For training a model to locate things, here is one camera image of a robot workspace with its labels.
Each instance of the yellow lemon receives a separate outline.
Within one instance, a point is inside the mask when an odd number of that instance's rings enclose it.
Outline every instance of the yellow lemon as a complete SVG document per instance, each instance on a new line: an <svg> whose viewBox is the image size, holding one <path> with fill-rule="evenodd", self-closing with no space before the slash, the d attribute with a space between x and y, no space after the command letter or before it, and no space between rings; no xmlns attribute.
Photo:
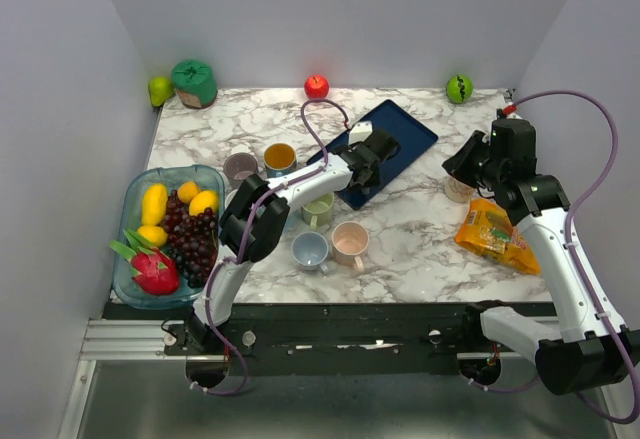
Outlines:
<svg viewBox="0 0 640 439"><path fill-rule="evenodd" d="M138 234L156 247L162 247L167 243L167 233L158 226L140 226Z"/></svg>
<svg viewBox="0 0 640 439"><path fill-rule="evenodd" d="M200 188L195 182L185 182L178 189L178 199L180 199L185 204L189 204L191 200L198 195L199 192Z"/></svg>
<svg viewBox="0 0 640 439"><path fill-rule="evenodd" d="M202 191L196 195L189 203L189 214L197 216L204 212L205 209L210 207L213 212L218 212L218 206L220 200L218 194L215 191Z"/></svg>

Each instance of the white marble surface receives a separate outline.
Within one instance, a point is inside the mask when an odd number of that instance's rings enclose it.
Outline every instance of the white marble surface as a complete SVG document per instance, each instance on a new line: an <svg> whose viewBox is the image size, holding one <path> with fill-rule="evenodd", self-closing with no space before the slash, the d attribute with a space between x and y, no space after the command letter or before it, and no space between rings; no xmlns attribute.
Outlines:
<svg viewBox="0 0 640 439"><path fill-rule="evenodd" d="M337 200L333 225L353 220L369 231L363 274L332 261L327 276L299 271L290 247L308 226L298 218L276 250L253 267L237 302L550 300L542 278L492 264L453 242L467 206L445 197L441 164L473 130L488 130L496 108L504 105L500 91L474 91L458 106L439 89L334 89L329 97L352 121L392 99L440 140L362 210ZM194 111L174 97L162 111L148 167L201 163L222 173L225 159L241 151L254 154L262 166L263 151L276 142L291 144L303 164L318 149L300 120L304 100L301 89L226 89L212 107ZM342 132L337 110L308 110L325 143ZM328 241L333 225L319 230Z"/></svg>

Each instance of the orange snack package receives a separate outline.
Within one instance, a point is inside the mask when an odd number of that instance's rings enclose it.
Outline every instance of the orange snack package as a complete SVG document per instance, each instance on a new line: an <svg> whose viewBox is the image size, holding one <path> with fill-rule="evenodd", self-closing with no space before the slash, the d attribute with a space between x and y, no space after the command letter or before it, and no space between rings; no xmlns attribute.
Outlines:
<svg viewBox="0 0 640 439"><path fill-rule="evenodd" d="M455 241L478 256L527 274L540 274L536 256L509 222L507 212L486 199L471 201Z"/></svg>

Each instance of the pink mug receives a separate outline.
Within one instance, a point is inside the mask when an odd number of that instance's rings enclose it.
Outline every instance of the pink mug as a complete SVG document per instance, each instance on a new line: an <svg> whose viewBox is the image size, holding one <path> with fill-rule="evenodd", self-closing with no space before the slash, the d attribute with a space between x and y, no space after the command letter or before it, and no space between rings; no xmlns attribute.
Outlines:
<svg viewBox="0 0 640 439"><path fill-rule="evenodd" d="M357 222L343 222L331 234L333 260L343 266L364 272L364 256L369 246L367 230Z"/></svg>

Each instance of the white wall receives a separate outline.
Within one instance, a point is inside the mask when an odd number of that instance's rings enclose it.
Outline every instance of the white wall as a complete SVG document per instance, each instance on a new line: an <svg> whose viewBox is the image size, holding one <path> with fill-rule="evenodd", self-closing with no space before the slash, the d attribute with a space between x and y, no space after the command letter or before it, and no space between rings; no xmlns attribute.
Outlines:
<svg viewBox="0 0 640 439"><path fill-rule="evenodd" d="M513 86L565 0L113 0L147 68L211 63L225 86Z"/></svg>
<svg viewBox="0 0 640 439"><path fill-rule="evenodd" d="M53 438L154 120L109 0L0 4L0 436Z"/></svg>
<svg viewBox="0 0 640 439"><path fill-rule="evenodd" d="M568 0L517 90L523 97L553 88L578 89L613 114L620 136L618 160L582 206L576 227L607 295L633 328L640 328L639 4ZM608 157L605 119L573 98L538 99L523 105L521 113L538 130L539 170L556 175L575 200Z"/></svg>

